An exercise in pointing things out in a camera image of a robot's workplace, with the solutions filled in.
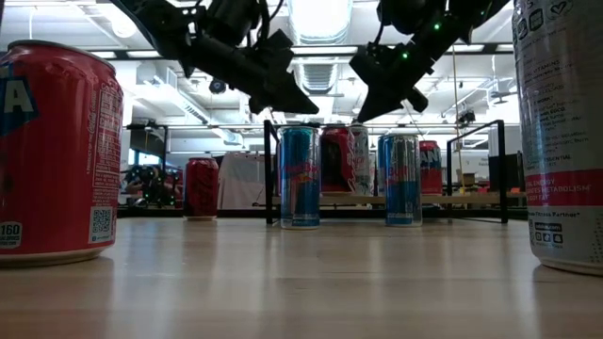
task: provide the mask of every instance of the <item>table surface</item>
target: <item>table surface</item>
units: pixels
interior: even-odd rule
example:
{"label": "table surface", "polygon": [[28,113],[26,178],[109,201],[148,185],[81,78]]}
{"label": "table surface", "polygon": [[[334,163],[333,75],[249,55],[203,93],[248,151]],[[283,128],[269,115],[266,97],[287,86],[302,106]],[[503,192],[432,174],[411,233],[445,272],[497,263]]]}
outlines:
{"label": "table surface", "polygon": [[603,280],[540,266],[528,239],[526,222],[122,219],[99,259],[0,270],[0,337],[602,337]]}

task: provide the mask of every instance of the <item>qr code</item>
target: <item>qr code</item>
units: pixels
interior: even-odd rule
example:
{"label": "qr code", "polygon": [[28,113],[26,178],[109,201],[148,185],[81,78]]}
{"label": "qr code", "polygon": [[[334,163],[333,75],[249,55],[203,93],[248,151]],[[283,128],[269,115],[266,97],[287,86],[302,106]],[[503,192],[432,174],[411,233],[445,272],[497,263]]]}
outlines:
{"label": "qr code", "polygon": [[111,207],[92,207],[90,211],[90,243],[111,240],[113,209]]}

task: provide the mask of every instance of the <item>can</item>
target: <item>can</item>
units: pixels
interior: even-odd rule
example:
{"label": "can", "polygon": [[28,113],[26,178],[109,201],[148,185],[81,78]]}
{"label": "can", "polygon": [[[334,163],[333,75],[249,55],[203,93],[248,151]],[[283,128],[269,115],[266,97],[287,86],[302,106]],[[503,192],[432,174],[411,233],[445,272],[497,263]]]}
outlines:
{"label": "can", "polygon": [[421,194],[442,195],[442,152],[437,141],[419,142],[421,151]]}
{"label": "can", "polygon": [[368,167],[370,172],[370,196],[372,197],[375,195],[375,167],[377,166],[377,154],[374,152],[370,153],[368,155],[368,161],[370,163]]}
{"label": "can", "polygon": [[388,135],[385,152],[385,224],[421,226],[421,174],[418,137]]}
{"label": "can", "polygon": [[370,197],[372,184],[368,157],[368,129],[362,125],[353,125],[350,130],[354,135],[354,195]]}
{"label": "can", "polygon": [[276,143],[275,167],[276,167],[276,196],[281,196],[281,140]]}
{"label": "can", "polygon": [[320,225],[320,148],[318,130],[286,127],[281,140],[281,226],[316,229]]}
{"label": "can", "polygon": [[115,241],[122,90],[115,69],[20,40],[0,59],[0,266],[94,258]]}
{"label": "can", "polygon": [[326,195],[352,194],[354,175],[354,135],[347,127],[325,127],[320,136],[321,191]]}
{"label": "can", "polygon": [[377,139],[377,196],[385,196],[385,137]]}
{"label": "can", "polygon": [[211,220],[218,215],[218,175],[216,159],[197,157],[188,160],[185,172],[185,218]]}
{"label": "can", "polygon": [[531,250],[603,275],[601,1],[518,0],[513,43]]}

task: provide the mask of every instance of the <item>wooden shelf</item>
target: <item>wooden shelf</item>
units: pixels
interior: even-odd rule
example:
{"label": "wooden shelf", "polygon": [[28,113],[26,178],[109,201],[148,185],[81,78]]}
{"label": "wooden shelf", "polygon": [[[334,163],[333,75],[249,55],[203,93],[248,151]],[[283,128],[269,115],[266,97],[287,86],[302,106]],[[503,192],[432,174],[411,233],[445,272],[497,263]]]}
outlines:
{"label": "wooden shelf", "polygon": [[[509,198],[521,198],[525,197],[520,194],[509,194]],[[421,197],[422,203],[456,203],[456,204],[465,204],[465,203],[500,203],[500,198],[498,194],[473,194],[473,195],[465,195],[465,196],[430,196],[424,195]],[[330,204],[365,204],[365,203],[374,203],[374,204],[384,204],[385,197],[354,197],[354,196],[342,196],[342,197],[320,197],[321,205],[330,205]],[[272,198],[272,204],[279,205],[281,204],[281,197]]]}

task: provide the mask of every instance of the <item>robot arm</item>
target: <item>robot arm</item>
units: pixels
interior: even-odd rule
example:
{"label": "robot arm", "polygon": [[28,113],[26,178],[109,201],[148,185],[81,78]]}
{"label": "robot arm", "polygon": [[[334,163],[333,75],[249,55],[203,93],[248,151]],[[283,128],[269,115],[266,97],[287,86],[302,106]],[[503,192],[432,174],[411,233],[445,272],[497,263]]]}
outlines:
{"label": "robot arm", "polygon": [[382,25],[413,35],[394,48],[379,44],[379,38],[358,49],[350,65],[368,85],[368,95],[358,116],[369,121],[402,108],[408,100],[419,112],[428,100],[415,88],[433,64],[461,39],[471,42],[475,27],[496,15],[510,0],[381,0],[377,13]]}
{"label": "robot arm", "polygon": [[[267,37],[266,0],[214,0],[209,8],[200,6],[201,0],[191,8],[176,8],[164,0],[111,1],[160,55],[180,62],[186,77],[198,68],[249,94],[252,113],[269,106],[283,112],[318,113],[287,71],[293,57],[291,40],[281,30]],[[260,17],[258,43],[238,48]]]}
{"label": "robot arm", "polygon": [[[318,108],[298,88],[291,62],[293,43],[278,30],[269,34],[267,0],[213,0],[209,8],[176,8],[164,0],[111,0],[139,28],[156,51],[178,60],[189,77],[195,68],[251,96],[250,109],[316,114]],[[368,85],[358,117],[371,120],[401,108],[408,99],[417,111],[428,100],[414,85],[458,39],[470,43],[471,31],[498,13],[509,0],[381,0],[378,15],[384,25],[412,34],[394,48],[379,38],[360,47],[350,65]],[[262,28],[255,46],[237,46],[251,29]]]}

